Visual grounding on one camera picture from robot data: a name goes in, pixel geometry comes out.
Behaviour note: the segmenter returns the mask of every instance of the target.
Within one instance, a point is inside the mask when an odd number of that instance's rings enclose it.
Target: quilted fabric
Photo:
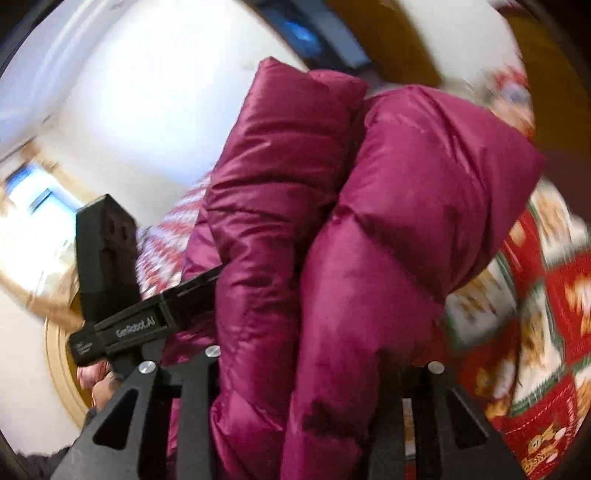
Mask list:
[[[427,341],[538,179],[535,149],[484,109],[364,90],[263,62],[212,173],[186,276],[225,265],[211,420],[226,478],[350,477],[380,378]]]

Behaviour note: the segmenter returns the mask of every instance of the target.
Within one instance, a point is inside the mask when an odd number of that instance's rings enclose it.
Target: puffer jacket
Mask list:
[[[539,178],[539,153],[484,109],[416,86],[365,93],[263,61],[212,173],[184,278],[225,265],[216,317],[164,360],[221,345],[225,478],[354,476],[381,380],[496,254]]]

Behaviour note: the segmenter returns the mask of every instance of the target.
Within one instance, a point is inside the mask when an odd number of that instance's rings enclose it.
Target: white wall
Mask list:
[[[0,429],[24,453],[53,453],[79,434],[51,382],[43,332],[43,319],[0,290]]]
[[[84,60],[136,0],[64,0],[29,35],[0,78],[0,158],[67,98]]]
[[[304,68],[241,0],[141,0],[40,141],[94,191],[156,222],[213,167],[268,56]]]
[[[485,70],[522,70],[518,46],[489,0],[396,0],[408,12],[443,79],[476,82]]]

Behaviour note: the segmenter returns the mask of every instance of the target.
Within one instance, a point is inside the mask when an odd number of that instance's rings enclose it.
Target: metal screw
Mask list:
[[[433,375],[441,375],[445,371],[445,365],[441,362],[429,362],[427,368]]]
[[[222,349],[219,345],[210,345],[205,349],[205,356],[209,358],[217,358],[222,354]]]
[[[140,363],[138,370],[142,375],[147,375],[156,370],[156,364],[152,360],[146,360]]]

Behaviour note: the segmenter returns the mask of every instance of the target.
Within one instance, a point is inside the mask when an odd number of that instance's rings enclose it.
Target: dark clothing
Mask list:
[[[86,414],[86,418],[84,420],[84,425],[82,426],[82,430],[86,428],[88,424],[96,417],[96,409],[93,407],[91,408],[88,413]],[[26,470],[28,476],[31,480],[49,480],[53,475],[53,472],[56,471],[57,467],[64,459],[70,447],[62,448],[59,452],[56,452],[52,455],[28,455],[24,456],[21,453],[17,453],[15,455],[18,463]],[[2,477],[2,480],[6,478],[6,480],[25,480],[27,478],[26,475],[21,475],[20,472],[15,472],[15,466],[13,464],[12,468],[9,470],[6,476]]]

